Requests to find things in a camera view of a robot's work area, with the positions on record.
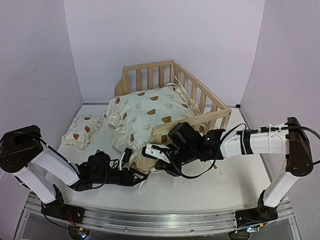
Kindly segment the bear print cushion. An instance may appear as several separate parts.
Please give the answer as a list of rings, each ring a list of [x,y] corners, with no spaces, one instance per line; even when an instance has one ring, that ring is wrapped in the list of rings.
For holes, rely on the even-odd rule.
[[[197,101],[178,82],[113,98],[105,119],[115,128],[113,146],[120,152],[132,149],[126,166],[149,175],[156,170],[156,160],[144,157],[142,148],[151,142],[153,128],[200,114]]]

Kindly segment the wooden pet bed frame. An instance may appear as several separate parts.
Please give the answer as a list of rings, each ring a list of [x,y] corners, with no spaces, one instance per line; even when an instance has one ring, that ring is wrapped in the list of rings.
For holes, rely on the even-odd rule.
[[[132,149],[125,167],[145,174],[157,164],[143,156],[147,144],[172,144],[168,133],[183,122],[203,136],[225,128],[230,116],[231,109],[174,60],[125,66],[106,112],[115,128],[113,146],[121,152]]]

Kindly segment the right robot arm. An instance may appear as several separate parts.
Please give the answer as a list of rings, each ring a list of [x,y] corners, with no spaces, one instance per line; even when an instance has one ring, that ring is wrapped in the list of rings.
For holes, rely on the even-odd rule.
[[[183,174],[182,166],[195,160],[215,162],[240,155],[283,155],[285,162],[278,176],[262,193],[262,203],[252,209],[252,218],[262,222],[294,183],[310,174],[318,164],[313,161],[307,132],[316,138],[320,136],[315,130],[300,125],[295,117],[289,117],[285,123],[275,126],[239,129],[237,125],[230,130],[209,130],[204,135],[183,122],[168,133],[172,146],[149,143],[145,151],[170,165],[175,175],[186,179],[190,176]]]

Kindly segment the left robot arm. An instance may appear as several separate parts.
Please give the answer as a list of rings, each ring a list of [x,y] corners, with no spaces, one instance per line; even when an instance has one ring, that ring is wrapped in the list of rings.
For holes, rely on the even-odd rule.
[[[67,214],[67,207],[58,200],[60,190],[48,182],[39,168],[60,179],[76,192],[99,189],[104,185],[133,187],[147,180],[148,175],[132,167],[124,167],[131,156],[126,149],[120,159],[111,159],[97,150],[88,160],[76,164],[46,143],[41,130],[30,125],[5,133],[0,139],[0,167],[34,192],[57,219]]]

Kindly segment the small bear print pillow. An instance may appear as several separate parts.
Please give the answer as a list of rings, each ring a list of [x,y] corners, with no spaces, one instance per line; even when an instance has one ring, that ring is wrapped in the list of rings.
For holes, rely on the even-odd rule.
[[[102,127],[102,116],[80,115],[73,120],[70,129],[61,138],[65,146],[84,150],[90,144],[91,136]]]

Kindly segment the aluminium front rail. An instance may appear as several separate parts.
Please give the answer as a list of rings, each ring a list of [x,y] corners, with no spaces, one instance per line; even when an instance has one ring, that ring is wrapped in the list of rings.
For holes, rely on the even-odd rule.
[[[26,207],[40,213],[42,210],[41,202],[34,194],[30,194],[27,198]],[[92,207],[84,209],[82,223],[71,223],[48,217],[65,221],[73,227],[81,226],[115,234],[163,237],[204,236],[241,230],[254,232],[266,224],[294,217],[291,203],[287,199],[278,206],[276,220],[242,229],[237,228],[234,210],[170,214],[114,211]]]

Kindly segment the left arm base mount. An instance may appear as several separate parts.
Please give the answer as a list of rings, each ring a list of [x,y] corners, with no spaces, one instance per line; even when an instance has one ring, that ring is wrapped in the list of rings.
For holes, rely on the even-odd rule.
[[[47,204],[42,204],[41,213],[47,217],[81,224],[84,219],[85,209],[80,206],[67,204],[59,188],[54,184],[55,199]]]

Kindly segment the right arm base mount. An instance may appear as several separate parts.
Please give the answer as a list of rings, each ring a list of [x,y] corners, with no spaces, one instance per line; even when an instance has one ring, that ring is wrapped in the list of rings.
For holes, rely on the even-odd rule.
[[[255,227],[260,224],[266,224],[270,221],[278,219],[278,212],[276,207],[266,206],[263,199],[259,199],[257,206],[244,210],[237,210],[235,212],[235,222],[237,229],[244,229],[247,227]]]

